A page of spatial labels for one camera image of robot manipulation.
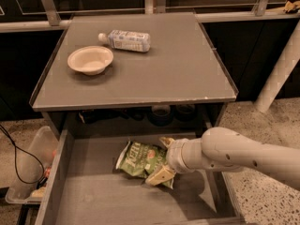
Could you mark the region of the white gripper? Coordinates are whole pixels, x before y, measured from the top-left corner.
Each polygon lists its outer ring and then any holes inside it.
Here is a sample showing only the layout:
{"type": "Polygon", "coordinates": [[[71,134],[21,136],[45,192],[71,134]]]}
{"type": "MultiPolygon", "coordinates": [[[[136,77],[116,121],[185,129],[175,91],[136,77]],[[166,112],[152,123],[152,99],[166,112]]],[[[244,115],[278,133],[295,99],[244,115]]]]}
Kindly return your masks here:
{"type": "Polygon", "coordinates": [[[174,140],[170,137],[160,137],[160,142],[165,148],[168,148],[166,160],[168,165],[159,165],[146,178],[145,183],[150,186],[164,185],[171,187],[175,173],[193,173],[183,160],[183,148],[187,139],[174,140]]]}

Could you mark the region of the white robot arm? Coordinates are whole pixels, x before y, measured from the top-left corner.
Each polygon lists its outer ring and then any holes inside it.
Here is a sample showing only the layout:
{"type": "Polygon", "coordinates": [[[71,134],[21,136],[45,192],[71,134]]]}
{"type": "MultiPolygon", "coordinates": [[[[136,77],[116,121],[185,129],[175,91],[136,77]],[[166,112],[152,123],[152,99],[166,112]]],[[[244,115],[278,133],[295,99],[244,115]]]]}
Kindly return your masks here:
{"type": "Polygon", "coordinates": [[[199,139],[162,137],[166,160],[146,179],[156,186],[178,173],[212,172],[248,167],[295,189],[300,188],[300,150],[251,140],[225,127],[207,129],[199,139]]]}

